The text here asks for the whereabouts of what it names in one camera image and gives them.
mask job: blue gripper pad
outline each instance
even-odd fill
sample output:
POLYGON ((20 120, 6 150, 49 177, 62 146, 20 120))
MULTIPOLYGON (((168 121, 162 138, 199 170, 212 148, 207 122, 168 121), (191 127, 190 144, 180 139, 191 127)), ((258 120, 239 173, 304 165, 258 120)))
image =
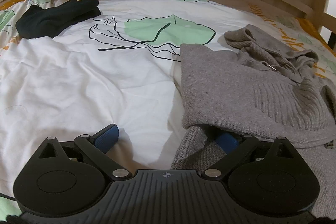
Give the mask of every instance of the blue gripper pad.
POLYGON ((219 145, 219 147, 227 154, 235 150, 239 142, 236 138, 234 138, 230 133, 223 132, 216 139, 215 142, 219 145))
POLYGON ((116 144, 119 138, 119 128, 115 124, 110 124, 90 138, 90 142, 101 152, 106 153, 116 144))

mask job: folded black garment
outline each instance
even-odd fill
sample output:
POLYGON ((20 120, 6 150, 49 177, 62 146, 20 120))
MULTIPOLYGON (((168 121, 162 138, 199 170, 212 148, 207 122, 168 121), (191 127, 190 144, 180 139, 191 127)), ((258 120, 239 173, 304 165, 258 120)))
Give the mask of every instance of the folded black garment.
POLYGON ((16 22, 16 29, 27 39, 54 38, 70 25, 101 15, 98 4, 98 0, 69 0, 48 9, 32 5, 16 22))

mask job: bed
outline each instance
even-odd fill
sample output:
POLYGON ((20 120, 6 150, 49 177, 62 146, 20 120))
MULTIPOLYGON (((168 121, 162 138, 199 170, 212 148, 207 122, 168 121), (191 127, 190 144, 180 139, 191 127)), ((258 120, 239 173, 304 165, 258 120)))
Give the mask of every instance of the bed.
POLYGON ((336 33, 327 0, 100 0, 101 16, 54 39, 20 38, 15 23, 31 5, 66 1, 0 0, 0 220, 19 213, 13 182, 48 136, 73 140, 113 122, 112 159, 131 172, 169 169, 185 134, 181 43, 236 51, 223 34, 252 24, 314 50, 315 74, 336 84, 336 55, 319 34, 336 33))

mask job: gray hoodie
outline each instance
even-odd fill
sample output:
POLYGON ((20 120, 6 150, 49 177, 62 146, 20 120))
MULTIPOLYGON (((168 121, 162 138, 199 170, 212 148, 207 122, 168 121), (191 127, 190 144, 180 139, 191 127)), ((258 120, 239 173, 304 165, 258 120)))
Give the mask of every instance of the gray hoodie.
POLYGON ((209 126, 265 141, 285 136, 320 182, 313 214, 336 218, 336 148, 324 147, 336 138, 336 88, 314 75, 317 54, 294 51, 253 25, 224 36, 238 54, 181 45, 187 133, 172 168, 203 171, 225 156, 209 126))

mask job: ribbed knit texture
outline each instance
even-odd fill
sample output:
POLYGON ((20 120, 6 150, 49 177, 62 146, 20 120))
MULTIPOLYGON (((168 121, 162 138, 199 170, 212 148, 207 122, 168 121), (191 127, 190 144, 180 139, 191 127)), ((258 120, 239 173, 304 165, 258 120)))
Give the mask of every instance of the ribbed knit texture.
POLYGON ((323 146, 336 138, 336 89, 314 75, 316 53, 294 51, 252 25, 224 36, 238 54, 181 45, 187 133, 172 168, 203 171, 224 156, 205 125, 266 141, 285 136, 303 148, 299 152, 321 184, 313 213, 336 218, 336 149, 323 146))

